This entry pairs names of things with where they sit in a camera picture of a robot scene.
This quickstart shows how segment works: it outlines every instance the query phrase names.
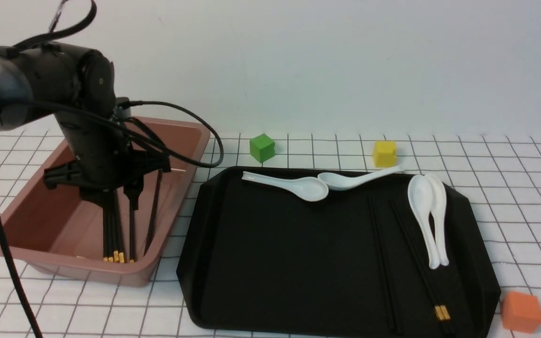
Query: white wall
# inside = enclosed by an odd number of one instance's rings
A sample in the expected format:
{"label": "white wall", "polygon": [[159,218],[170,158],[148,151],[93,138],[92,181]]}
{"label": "white wall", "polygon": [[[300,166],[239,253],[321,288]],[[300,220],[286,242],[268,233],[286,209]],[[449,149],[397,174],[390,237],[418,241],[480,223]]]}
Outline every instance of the white wall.
{"label": "white wall", "polygon": [[[0,45],[44,32],[58,2],[0,0]],[[541,133],[541,1],[97,4],[66,41],[115,62],[116,93],[170,100],[223,131]],[[58,28],[88,0],[67,7]]]}

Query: white ceramic spoon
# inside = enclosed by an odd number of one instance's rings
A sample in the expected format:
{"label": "white ceramic spoon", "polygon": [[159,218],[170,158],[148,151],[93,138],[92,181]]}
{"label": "white ceramic spoon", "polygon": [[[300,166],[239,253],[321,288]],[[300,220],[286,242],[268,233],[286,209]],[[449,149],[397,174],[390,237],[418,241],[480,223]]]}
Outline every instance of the white ceramic spoon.
{"label": "white ceramic spoon", "polygon": [[425,176],[415,175],[408,183],[408,202],[423,233],[427,256],[429,257],[429,268],[436,269],[440,266],[440,259],[433,234],[431,233],[431,225],[429,225],[429,213],[433,205],[433,192],[431,183]]}
{"label": "white ceramic spoon", "polygon": [[286,180],[244,171],[242,180],[260,184],[272,185],[294,193],[299,198],[316,202],[329,194],[329,188],[322,180],[316,177],[302,177],[301,179]]}
{"label": "white ceramic spoon", "polygon": [[336,173],[320,173],[317,177],[325,182],[329,189],[343,191],[356,188],[361,184],[365,184],[380,177],[399,173],[400,171],[403,171],[403,169],[397,165],[395,167],[389,167],[387,169],[382,169],[380,171],[375,171],[374,173],[369,173],[358,177],[348,177]]}
{"label": "white ceramic spoon", "polygon": [[433,174],[425,174],[425,177],[431,183],[433,191],[433,205],[431,214],[433,215],[433,224],[435,226],[435,244],[438,248],[440,264],[448,266],[448,254],[446,253],[446,239],[444,233],[444,220],[446,217],[446,188],[440,179]]}

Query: white grid tablecloth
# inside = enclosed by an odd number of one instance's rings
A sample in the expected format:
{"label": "white grid tablecloth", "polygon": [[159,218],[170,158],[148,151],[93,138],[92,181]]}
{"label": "white grid tablecloth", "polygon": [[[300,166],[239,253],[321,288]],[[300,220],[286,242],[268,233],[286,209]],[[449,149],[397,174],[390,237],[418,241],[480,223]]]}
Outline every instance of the white grid tablecloth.
{"label": "white grid tablecloth", "polygon": [[[277,155],[264,167],[366,171],[374,169],[378,139],[397,143],[407,173],[432,172],[472,202],[494,270],[508,291],[536,295],[541,302],[541,137],[431,135],[320,135],[269,133]],[[198,169],[152,282],[143,288],[67,280],[40,274],[17,261],[22,283],[50,337],[287,337],[283,334],[205,330],[187,314],[175,269],[199,186],[226,167],[261,166],[249,155],[254,133],[223,135],[225,161]],[[0,132],[0,207],[3,210],[63,137],[59,130]],[[210,141],[203,161],[216,160]],[[0,337],[27,337],[29,326],[0,258]],[[502,328],[496,314],[490,337],[526,335]],[[541,327],[533,334],[541,338]]]}

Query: black tray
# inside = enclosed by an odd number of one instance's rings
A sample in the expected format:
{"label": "black tray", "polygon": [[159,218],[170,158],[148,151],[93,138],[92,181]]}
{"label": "black tray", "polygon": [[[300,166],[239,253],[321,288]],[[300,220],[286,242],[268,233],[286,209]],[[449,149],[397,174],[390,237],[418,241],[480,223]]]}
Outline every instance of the black tray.
{"label": "black tray", "polygon": [[187,310],[198,326],[446,337],[422,272],[441,290],[451,336],[487,336],[500,287],[466,197],[447,187],[450,265],[431,271],[406,197],[412,175],[331,191],[325,200],[310,203],[243,181],[245,170],[288,179],[320,172],[232,167],[202,184],[177,269]]}

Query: toy block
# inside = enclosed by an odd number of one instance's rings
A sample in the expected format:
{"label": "toy block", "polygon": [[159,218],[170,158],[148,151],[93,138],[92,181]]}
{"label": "toy block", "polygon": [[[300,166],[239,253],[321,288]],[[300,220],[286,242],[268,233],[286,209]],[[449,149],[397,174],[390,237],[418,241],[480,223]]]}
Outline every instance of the toy block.
{"label": "toy block", "polygon": [[250,139],[249,154],[262,163],[275,156],[275,141],[265,133]]}
{"label": "toy block", "polygon": [[533,333],[541,325],[540,303],[536,296],[511,291],[502,302],[502,326],[505,329]]}
{"label": "toy block", "polygon": [[395,166],[395,142],[376,141],[373,150],[373,162],[377,168]]}

